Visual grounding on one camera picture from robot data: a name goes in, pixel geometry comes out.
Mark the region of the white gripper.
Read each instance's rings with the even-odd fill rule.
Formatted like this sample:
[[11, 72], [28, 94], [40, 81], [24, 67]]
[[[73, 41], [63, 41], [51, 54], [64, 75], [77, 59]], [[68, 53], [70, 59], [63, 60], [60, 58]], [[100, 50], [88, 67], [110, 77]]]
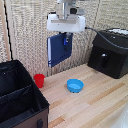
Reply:
[[59, 19], [56, 14], [49, 14], [47, 29], [49, 31], [66, 32], [64, 46], [67, 45], [71, 33], [80, 33], [85, 28], [85, 18], [79, 15], [69, 15], [67, 19]]

